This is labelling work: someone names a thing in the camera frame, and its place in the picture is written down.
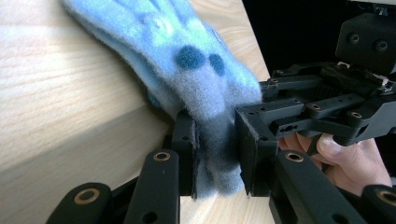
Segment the blue towel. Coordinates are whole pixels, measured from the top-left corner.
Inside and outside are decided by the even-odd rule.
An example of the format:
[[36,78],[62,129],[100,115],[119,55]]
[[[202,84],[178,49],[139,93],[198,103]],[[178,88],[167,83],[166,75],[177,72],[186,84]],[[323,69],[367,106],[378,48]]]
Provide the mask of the blue towel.
[[234,109],[262,100],[255,76],[187,0],[62,0],[91,34],[132,66],[149,99],[172,118],[187,108],[201,139],[198,198],[243,187]]

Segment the wood grain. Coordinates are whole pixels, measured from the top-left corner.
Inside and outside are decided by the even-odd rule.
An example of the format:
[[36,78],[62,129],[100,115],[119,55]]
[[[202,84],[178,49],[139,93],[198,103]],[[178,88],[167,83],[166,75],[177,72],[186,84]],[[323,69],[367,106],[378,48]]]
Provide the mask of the wood grain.
[[[192,1],[259,80],[264,60],[240,0]],[[57,0],[0,3],[0,223],[44,223],[67,191],[139,174],[172,126],[134,71]],[[181,223],[272,223],[266,198],[181,199]]]

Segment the dark blue spot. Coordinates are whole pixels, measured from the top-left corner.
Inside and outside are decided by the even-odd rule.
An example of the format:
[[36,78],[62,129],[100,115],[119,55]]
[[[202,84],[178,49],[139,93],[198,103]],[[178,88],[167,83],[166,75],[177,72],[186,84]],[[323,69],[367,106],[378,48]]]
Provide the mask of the dark blue spot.
[[192,70],[204,65],[205,55],[193,46],[184,46],[178,52],[175,60],[182,69]]
[[209,56],[210,65],[215,69],[219,76],[224,75],[224,61],[218,54],[211,54]]

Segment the plush fabric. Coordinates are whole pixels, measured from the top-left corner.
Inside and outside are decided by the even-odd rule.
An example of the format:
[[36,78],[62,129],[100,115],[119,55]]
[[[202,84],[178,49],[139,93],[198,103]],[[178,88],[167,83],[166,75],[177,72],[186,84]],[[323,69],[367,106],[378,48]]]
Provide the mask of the plush fabric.
[[172,118],[187,108],[201,138],[198,198],[243,187],[234,109],[261,101],[255,76],[186,0],[62,0],[91,34],[132,66],[149,99]]

